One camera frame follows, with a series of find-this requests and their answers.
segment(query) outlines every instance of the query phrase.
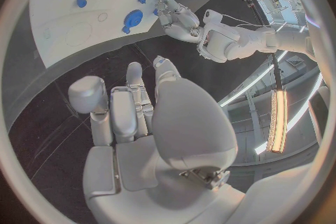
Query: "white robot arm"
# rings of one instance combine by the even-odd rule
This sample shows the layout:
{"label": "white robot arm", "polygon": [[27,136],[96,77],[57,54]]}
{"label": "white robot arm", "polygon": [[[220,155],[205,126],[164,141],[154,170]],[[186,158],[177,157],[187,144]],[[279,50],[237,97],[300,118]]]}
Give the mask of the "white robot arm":
{"label": "white robot arm", "polygon": [[256,50],[274,53],[278,49],[304,53],[315,60],[310,37],[304,32],[276,32],[271,27],[261,27],[256,31],[231,27],[222,24],[222,15],[213,10],[206,10],[202,28],[197,16],[174,0],[159,0],[158,17],[167,35],[197,43],[200,55],[218,63],[246,58]]}

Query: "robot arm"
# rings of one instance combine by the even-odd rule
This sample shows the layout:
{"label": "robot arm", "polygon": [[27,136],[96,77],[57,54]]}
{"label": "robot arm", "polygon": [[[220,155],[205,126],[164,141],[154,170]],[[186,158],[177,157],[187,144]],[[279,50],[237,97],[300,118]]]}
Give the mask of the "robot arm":
{"label": "robot arm", "polygon": [[205,26],[202,28],[199,27],[197,16],[174,0],[159,0],[158,17],[167,35],[178,40],[197,43],[200,55],[218,63],[246,58],[256,50],[274,53],[278,49],[304,53],[315,60],[307,33],[276,32],[270,27],[262,27],[256,31],[231,27],[222,24],[222,15],[213,10],[206,10],[203,17]]}

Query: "black floor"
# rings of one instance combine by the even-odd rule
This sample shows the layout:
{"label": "black floor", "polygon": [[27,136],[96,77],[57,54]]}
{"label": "black floor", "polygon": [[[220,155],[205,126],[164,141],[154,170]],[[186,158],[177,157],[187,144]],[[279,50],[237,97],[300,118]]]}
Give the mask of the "black floor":
{"label": "black floor", "polygon": [[[258,23],[242,0],[211,0],[197,12],[198,17],[203,18],[208,8]],[[239,24],[227,17],[223,22],[232,26]],[[266,59],[265,54],[255,53],[243,60],[219,64],[199,56],[194,44],[162,36],[124,46],[83,63],[39,93],[15,121],[10,139],[34,185],[52,205],[77,223],[96,223],[85,204],[82,190],[83,167],[93,142],[89,115],[77,114],[70,107],[68,87],[85,75],[100,76],[108,90],[124,86],[127,65],[136,61],[143,67],[143,80],[154,103],[155,73],[151,64],[157,55],[171,59],[183,77],[204,88],[217,101]],[[16,198],[6,191],[7,199],[12,204],[17,203]],[[14,210],[14,206],[9,207],[4,201],[1,201],[1,208]],[[7,223],[34,221],[21,212]]]}

